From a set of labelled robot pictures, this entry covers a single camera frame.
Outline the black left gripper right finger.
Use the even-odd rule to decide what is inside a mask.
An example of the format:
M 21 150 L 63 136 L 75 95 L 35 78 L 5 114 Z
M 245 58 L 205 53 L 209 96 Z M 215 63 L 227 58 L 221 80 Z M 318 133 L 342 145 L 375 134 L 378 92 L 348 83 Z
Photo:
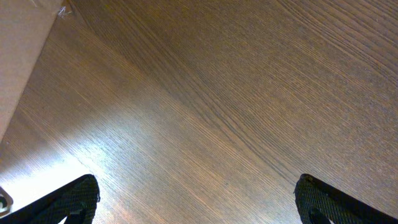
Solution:
M 397 224 L 396 218 L 376 210 L 310 174 L 300 176 L 294 194 L 298 214 L 305 224 Z

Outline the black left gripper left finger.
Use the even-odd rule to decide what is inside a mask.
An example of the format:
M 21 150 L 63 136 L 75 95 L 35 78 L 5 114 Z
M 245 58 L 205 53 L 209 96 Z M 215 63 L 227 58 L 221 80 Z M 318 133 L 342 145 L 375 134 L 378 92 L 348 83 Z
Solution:
M 85 174 L 31 204 L 1 218 L 1 224 L 92 224 L 100 188 L 95 176 Z

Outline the brown cardboard box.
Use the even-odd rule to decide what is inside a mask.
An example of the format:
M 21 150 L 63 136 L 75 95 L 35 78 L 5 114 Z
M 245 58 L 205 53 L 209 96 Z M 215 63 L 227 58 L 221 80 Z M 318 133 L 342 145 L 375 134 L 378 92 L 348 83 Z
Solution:
M 4 136 L 62 0 L 1 0 L 1 136 Z

